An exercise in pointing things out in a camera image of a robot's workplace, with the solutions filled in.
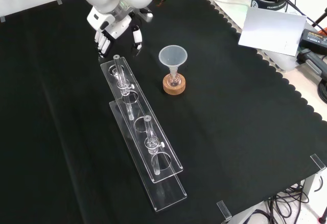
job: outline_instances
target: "funnel holder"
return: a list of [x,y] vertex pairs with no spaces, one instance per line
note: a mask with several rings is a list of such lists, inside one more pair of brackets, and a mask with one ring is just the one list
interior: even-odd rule
[[101,64],[115,98],[109,103],[155,211],[187,197],[183,170],[124,57]]

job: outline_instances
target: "test tube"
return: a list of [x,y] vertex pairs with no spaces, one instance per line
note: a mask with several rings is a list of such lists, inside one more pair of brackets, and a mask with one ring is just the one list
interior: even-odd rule
[[117,77],[116,77],[118,79],[117,86],[121,90],[122,95],[124,96],[129,95],[129,87],[128,87],[129,81],[128,79],[125,79],[125,75],[123,72],[119,55],[114,55],[113,60],[117,71]]
[[147,140],[148,151],[151,155],[153,155],[152,160],[151,160],[153,170],[156,175],[159,175],[160,167],[159,167],[159,161],[158,161],[158,155],[157,155],[159,142],[153,131],[151,116],[149,116],[149,115],[144,116],[144,124],[145,124],[145,129],[146,129],[147,138],[148,138],[148,140]]
[[133,109],[132,109],[129,95],[125,96],[125,100],[126,100],[126,110],[127,110],[128,118],[130,121],[132,121],[134,120],[134,114],[133,114]]

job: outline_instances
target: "black tablecloth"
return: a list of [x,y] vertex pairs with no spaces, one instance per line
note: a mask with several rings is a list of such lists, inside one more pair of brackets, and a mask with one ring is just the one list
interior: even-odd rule
[[[128,60],[184,167],[188,198],[155,213],[108,106],[91,6],[62,1],[0,24],[1,223],[219,223],[216,202],[235,215],[317,172],[310,155],[327,162],[321,116],[206,0],[151,5],[139,56],[128,30],[107,60]],[[176,97],[158,60],[169,44],[189,55]]]

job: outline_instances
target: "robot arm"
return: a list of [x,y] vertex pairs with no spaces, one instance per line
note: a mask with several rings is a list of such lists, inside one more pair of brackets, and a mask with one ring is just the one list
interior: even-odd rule
[[[93,8],[87,17],[90,25],[97,31],[95,42],[99,54],[108,54],[112,42],[120,37],[128,28],[131,16],[141,14],[142,8],[148,6],[152,0],[87,0]],[[145,13],[152,18],[152,13]],[[137,26],[132,27],[135,44],[133,47],[139,52],[142,47],[142,34]]]

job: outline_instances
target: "wooden base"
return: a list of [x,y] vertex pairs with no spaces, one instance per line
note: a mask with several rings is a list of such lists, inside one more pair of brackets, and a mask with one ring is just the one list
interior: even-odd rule
[[181,74],[178,74],[178,75],[180,76],[180,79],[182,80],[182,82],[181,82],[180,85],[175,86],[175,87],[172,87],[172,86],[168,85],[168,83],[167,83],[167,79],[168,79],[169,74],[166,75],[163,78],[163,81],[162,81],[163,90],[165,90],[165,92],[167,94],[169,94],[169,95],[179,95],[179,94],[184,92],[185,86],[186,86],[185,78]]

